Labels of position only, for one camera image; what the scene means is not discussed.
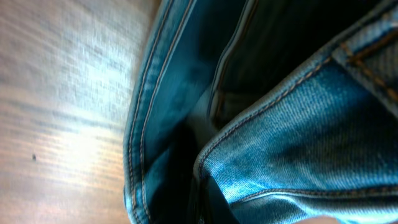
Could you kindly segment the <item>light blue denim jeans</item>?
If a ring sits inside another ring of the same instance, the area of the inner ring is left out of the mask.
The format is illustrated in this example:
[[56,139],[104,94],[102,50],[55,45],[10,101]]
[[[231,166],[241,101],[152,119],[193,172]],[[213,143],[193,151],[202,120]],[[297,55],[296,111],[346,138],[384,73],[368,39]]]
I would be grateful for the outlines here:
[[397,2],[162,1],[124,135],[132,223],[397,221]]

